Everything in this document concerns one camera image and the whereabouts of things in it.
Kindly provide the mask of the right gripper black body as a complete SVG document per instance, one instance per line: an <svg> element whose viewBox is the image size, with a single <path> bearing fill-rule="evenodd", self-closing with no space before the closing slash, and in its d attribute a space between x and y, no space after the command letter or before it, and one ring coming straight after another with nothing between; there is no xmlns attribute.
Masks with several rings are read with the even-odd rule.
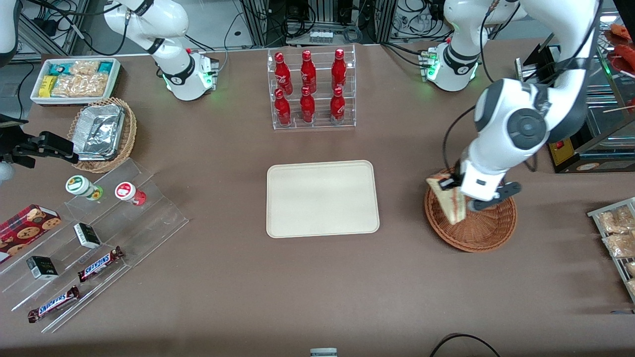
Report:
<svg viewBox="0 0 635 357"><path fill-rule="evenodd" d="M41 157L41 152L37 146L33 146L30 139L33 135L27 135L22 129L29 120L13 118L7 115L0 116L0 156L1 161L10 161L5 157L11 157L16 148L27 145L27 149L34 151L26 156L34 155Z"/></svg>

